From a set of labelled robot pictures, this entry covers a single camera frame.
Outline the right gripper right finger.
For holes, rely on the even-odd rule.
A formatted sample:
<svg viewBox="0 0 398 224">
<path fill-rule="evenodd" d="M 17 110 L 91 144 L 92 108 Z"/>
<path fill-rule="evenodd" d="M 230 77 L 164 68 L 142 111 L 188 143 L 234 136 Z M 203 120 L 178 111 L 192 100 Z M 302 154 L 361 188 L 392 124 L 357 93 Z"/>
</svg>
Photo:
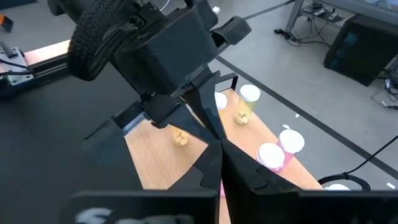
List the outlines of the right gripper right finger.
<svg viewBox="0 0 398 224">
<path fill-rule="evenodd" d="M 299 187 L 226 140 L 222 181 L 232 224 L 293 224 Z"/>
</svg>

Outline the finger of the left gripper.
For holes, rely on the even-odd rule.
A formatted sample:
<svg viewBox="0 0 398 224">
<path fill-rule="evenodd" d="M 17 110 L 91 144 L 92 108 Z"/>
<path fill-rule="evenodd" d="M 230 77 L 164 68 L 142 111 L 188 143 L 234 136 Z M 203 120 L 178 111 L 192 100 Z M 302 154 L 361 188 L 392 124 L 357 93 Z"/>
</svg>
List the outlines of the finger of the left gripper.
<svg viewBox="0 0 398 224">
<path fill-rule="evenodd" d="M 161 129 L 172 125 L 201 140 L 216 139 L 185 105 L 176 103 L 169 96 L 155 95 L 143 102 L 142 107 L 156 128 Z"/>
<path fill-rule="evenodd" d="M 207 130 L 219 140 L 226 139 L 223 124 L 215 101 L 215 84 L 220 73 L 201 74 L 190 83 L 190 91 L 186 92 L 186 102 L 205 125 Z"/>
</svg>

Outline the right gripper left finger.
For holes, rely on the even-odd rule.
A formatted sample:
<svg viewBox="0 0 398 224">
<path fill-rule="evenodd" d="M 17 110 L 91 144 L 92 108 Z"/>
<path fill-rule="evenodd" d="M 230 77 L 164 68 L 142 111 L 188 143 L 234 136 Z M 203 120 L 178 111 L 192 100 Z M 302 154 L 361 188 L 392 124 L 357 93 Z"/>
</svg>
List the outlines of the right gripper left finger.
<svg viewBox="0 0 398 224">
<path fill-rule="evenodd" d="M 219 141 L 211 142 L 191 168 L 176 181 L 170 190 L 219 190 L 223 150 Z"/>
</svg>

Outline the small beige toy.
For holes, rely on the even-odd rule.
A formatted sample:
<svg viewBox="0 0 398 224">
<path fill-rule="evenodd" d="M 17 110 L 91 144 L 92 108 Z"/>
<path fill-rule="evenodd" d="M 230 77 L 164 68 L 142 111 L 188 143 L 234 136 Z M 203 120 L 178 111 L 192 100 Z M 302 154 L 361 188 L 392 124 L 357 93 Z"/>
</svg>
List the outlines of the small beige toy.
<svg viewBox="0 0 398 224">
<path fill-rule="evenodd" d="M 171 126 L 170 128 L 173 134 L 173 142 L 176 146 L 186 146 L 190 142 L 190 135 L 186 131 L 175 126 Z"/>
</svg>

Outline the wooden shelf with black legs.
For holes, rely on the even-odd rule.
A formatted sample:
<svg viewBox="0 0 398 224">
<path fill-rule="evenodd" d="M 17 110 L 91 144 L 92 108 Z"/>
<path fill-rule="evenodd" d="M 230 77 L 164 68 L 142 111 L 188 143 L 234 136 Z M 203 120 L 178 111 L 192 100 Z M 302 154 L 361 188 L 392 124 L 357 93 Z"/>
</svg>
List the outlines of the wooden shelf with black legs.
<svg viewBox="0 0 398 224">
<path fill-rule="evenodd" d="M 220 76 L 216 89 L 228 99 L 221 120 L 228 139 L 252 158 L 264 143 L 276 143 L 275 134 L 252 114 L 249 124 L 240 126 L 233 120 L 238 102 L 238 76 Z M 144 189 L 168 189 L 178 181 L 206 148 L 206 144 L 191 136 L 187 145 L 174 144 L 175 128 L 157 129 L 148 121 L 141 122 L 125 137 L 126 144 Z"/>
</svg>

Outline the grey office desk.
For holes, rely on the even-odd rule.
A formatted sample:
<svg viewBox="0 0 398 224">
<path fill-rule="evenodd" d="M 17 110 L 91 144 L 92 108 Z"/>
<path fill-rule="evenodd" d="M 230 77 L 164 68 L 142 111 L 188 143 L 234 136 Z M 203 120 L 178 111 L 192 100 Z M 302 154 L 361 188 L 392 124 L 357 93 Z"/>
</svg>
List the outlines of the grey office desk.
<svg viewBox="0 0 398 224">
<path fill-rule="evenodd" d="M 311 17 L 310 14 L 302 12 L 303 3 L 306 0 L 295 0 L 294 6 L 287 21 L 285 30 L 290 32 L 295 25 L 298 17 Z M 319 2 L 324 6 L 330 6 L 335 9 L 342 9 L 354 14 L 362 14 L 380 21 L 398 25 L 398 6 L 393 9 L 387 0 L 379 0 L 380 5 L 372 4 L 366 0 L 309 0 L 310 2 Z"/>
</svg>

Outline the black computer tower blue light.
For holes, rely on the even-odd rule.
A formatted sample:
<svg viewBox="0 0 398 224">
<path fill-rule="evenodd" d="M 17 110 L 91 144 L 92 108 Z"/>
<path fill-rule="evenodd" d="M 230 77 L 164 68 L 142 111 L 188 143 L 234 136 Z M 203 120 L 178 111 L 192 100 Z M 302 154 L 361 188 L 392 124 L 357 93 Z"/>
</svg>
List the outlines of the black computer tower blue light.
<svg viewBox="0 0 398 224">
<path fill-rule="evenodd" d="M 398 25 L 357 14 L 331 44 L 324 67 L 369 86 L 398 54 Z"/>
</svg>

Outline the orange and black tool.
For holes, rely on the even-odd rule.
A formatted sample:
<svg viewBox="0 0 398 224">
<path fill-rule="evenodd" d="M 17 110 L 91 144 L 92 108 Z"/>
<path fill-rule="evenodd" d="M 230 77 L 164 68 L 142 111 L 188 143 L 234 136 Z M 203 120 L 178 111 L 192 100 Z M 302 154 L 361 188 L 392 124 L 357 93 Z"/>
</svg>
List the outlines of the orange and black tool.
<svg viewBox="0 0 398 224">
<path fill-rule="evenodd" d="M 0 14 L 0 27 L 7 33 L 11 33 L 14 26 L 14 21 L 4 14 Z"/>
</svg>

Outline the black table frame wooden boards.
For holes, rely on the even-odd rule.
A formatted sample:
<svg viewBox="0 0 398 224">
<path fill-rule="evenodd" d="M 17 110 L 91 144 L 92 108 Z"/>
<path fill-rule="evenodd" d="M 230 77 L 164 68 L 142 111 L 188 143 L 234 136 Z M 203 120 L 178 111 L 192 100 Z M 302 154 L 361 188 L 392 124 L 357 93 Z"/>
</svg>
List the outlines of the black table frame wooden boards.
<svg viewBox="0 0 398 224">
<path fill-rule="evenodd" d="M 24 53 L 33 79 L 20 85 L 11 86 L 0 81 L 0 99 L 9 98 L 23 91 L 54 81 L 68 73 L 66 65 L 69 40 Z"/>
</svg>

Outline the silver metal bracket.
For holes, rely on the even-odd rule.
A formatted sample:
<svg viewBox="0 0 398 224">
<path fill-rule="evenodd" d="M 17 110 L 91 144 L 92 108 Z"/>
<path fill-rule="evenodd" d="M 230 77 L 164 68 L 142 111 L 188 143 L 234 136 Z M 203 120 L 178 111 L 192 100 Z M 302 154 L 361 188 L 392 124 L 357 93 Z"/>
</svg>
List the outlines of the silver metal bracket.
<svg viewBox="0 0 398 224">
<path fill-rule="evenodd" d="M 0 41 L 0 81 L 16 86 L 32 80 L 33 74 L 22 50 Z"/>
</svg>

